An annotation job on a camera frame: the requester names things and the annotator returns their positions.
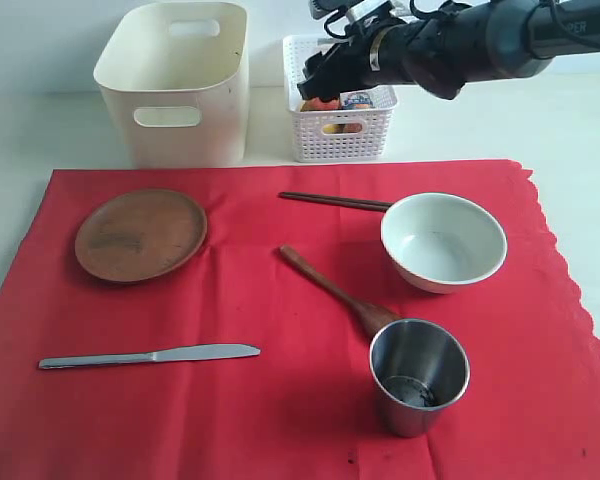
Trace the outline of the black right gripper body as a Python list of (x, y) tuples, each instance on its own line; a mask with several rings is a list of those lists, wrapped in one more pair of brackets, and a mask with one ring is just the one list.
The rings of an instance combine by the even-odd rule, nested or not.
[(376, 17), (368, 27), (351, 26), (349, 37), (324, 54), (324, 92), (415, 84), (411, 48), (419, 34), (420, 21), (397, 18)]

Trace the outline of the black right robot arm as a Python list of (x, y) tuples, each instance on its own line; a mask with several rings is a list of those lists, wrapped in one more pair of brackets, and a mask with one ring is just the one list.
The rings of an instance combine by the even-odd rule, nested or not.
[(313, 1), (326, 25), (344, 18), (335, 44), (309, 57), (305, 100), (384, 85), (417, 85), (445, 100), (468, 83), (529, 78), (559, 56), (600, 52), (600, 1), (445, 1), (407, 22), (394, 1)]

